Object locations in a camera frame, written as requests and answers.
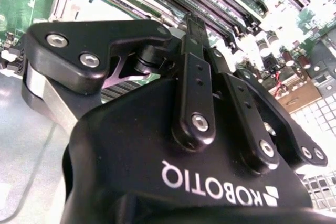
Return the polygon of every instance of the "red wire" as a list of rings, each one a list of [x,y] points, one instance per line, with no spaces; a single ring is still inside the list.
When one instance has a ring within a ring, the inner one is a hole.
[[[281,74],[281,72],[277,71],[277,73],[275,75],[275,80],[276,80],[276,83],[277,83],[277,85],[276,85],[277,89],[276,89],[275,94],[274,94],[275,97],[278,96],[280,88],[282,86],[282,82],[280,81],[280,74]]]

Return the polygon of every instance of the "metal bracket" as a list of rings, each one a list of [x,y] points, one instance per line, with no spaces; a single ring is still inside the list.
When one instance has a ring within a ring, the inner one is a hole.
[[[220,91],[227,111],[232,113],[232,128],[239,135],[241,157],[257,173],[267,173],[278,167],[280,159],[272,139],[244,81],[234,77],[224,56],[216,49],[206,54],[211,61],[214,90]]]
[[[37,72],[72,91],[92,94],[129,76],[145,78],[147,74],[125,67],[135,64],[142,45],[165,46],[171,38],[169,30],[153,20],[43,23],[28,29],[24,48]],[[84,64],[83,54],[90,54],[97,65]]]
[[[244,80],[257,103],[262,119],[276,132],[273,137],[280,155],[292,169],[305,164],[326,166],[328,159],[323,150],[291,118],[278,101],[246,69],[239,69],[235,76]]]
[[[187,33],[182,38],[172,132],[178,143],[194,152],[210,145],[216,135],[210,65],[203,59],[209,41],[197,16],[187,14],[183,25]]]
[[[50,112],[47,116],[59,123],[69,135],[84,114],[102,104],[100,92],[93,95],[72,92],[37,72],[29,63],[24,85],[31,94],[40,99],[34,99],[33,103],[43,110],[41,112]]]

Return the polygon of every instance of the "screw hole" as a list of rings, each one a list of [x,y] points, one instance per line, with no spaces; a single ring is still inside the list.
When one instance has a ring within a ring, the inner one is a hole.
[[[57,44],[61,44],[62,41],[60,39],[54,39],[54,42],[57,43]]]
[[[271,147],[270,146],[265,146],[265,149],[268,151],[268,152],[270,152],[272,149],[271,149]]]
[[[249,104],[248,102],[245,102],[245,106],[248,107],[249,109],[252,109],[251,104]]]
[[[251,75],[250,75],[248,72],[244,72],[244,76],[245,76],[247,79],[251,79]]]
[[[203,86],[203,81],[201,81],[201,79],[196,79],[196,82],[198,85]]]

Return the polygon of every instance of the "metal grill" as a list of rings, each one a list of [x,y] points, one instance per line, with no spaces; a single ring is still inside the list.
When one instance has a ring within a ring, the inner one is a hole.
[[[108,102],[138,87],[140,87],[140,85],[133,81],[125,81],[109,88],[103,89],[101,92],[101,99],[103,102]]]
[[[336,150],[336,94],[321,99],[291,116],[325,151]],[[332,159],[329,163],[324,173],[308,175],[303,183],[315,209],[336,212],[336,163]]]

